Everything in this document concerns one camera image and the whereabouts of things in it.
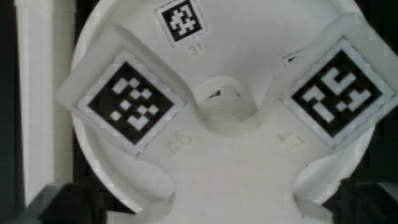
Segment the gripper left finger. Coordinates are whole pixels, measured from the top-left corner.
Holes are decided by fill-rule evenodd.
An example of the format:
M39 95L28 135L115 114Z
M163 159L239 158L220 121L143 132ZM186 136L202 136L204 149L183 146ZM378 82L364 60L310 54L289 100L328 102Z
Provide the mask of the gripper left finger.
M10 224L108 224L108 213L133 214L97 184L46 185Z

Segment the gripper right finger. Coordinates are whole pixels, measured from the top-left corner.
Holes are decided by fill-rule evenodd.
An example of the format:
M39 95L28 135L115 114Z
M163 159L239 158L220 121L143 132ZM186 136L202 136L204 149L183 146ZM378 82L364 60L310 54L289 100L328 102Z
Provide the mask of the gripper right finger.
M398 224L398 183L344 179L323 206L332 224Z

